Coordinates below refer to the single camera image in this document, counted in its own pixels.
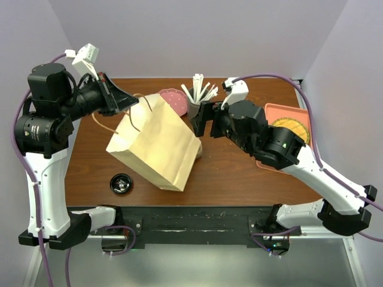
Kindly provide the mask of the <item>beige paper bag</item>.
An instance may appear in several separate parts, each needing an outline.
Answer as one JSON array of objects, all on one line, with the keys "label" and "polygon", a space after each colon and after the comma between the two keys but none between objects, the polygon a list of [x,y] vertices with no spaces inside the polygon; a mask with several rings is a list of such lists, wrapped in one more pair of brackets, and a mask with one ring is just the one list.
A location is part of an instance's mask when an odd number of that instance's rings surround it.
[{"label": "beige paper bag", "polygon": [[202,143],[161,95],[138,100],[111,131],[106,151],[156,187],[182,192]]}]

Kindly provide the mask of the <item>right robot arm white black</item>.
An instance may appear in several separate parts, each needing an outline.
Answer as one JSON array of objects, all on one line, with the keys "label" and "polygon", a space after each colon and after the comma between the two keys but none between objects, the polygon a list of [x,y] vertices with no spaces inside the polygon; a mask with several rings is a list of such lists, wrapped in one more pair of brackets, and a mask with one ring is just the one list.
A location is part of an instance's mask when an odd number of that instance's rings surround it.
[{"label": "right robot arm white black", "polygon": [[369,227],[372,214],[365,200],[374,201],[376,188],[350,181],[340,184],[331,178],[329,166],[315,161],[302,138],[285,127],[268,124],[262,107],[249,100],[232,105],[204,101],[190,121],[195,136],[203,136],[206,122],[211,121],[211,137],[230,139],[249,156],[294,176],[322,197],[311,203],[274,205],[258,225],[263,232],[279,235],[294,227],[323,226],[335,234],[352,236]]}]

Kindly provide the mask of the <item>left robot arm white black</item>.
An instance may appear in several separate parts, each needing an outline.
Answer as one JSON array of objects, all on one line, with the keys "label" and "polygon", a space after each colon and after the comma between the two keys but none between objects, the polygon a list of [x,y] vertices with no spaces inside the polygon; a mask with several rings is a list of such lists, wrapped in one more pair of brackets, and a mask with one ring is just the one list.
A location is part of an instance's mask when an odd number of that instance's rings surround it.
[{"label": "left robot arm white black", "polygon": [[31,95],[14,125],[16,153],[29,183],[30,218],[19,243],[48,243],[56,250],[83,243],[90,232],[123,230],[122,211],[102,205],[70,212],[65,197],[65,167],[74,122],[94,112],[110,117],[136,105],[138,98],[120,90],[105,73],[85,74],[80,82],[60,63],[33,68]]}]

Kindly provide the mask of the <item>cardboard two-cup carrier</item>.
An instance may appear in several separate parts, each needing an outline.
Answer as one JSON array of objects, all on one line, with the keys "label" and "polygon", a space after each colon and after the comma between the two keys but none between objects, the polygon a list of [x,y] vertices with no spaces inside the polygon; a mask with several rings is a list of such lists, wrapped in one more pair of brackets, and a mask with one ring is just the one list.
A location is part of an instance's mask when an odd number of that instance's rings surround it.
[{"label": "cardboard two-cup carrier", "polygon": [[199,148],[198,148],[198,151],[197,151],[197,154],[196,154],[196,159],[201,158],[202,153],[203,153],[203,147],[202,147],[202,144],[200,144]]}]

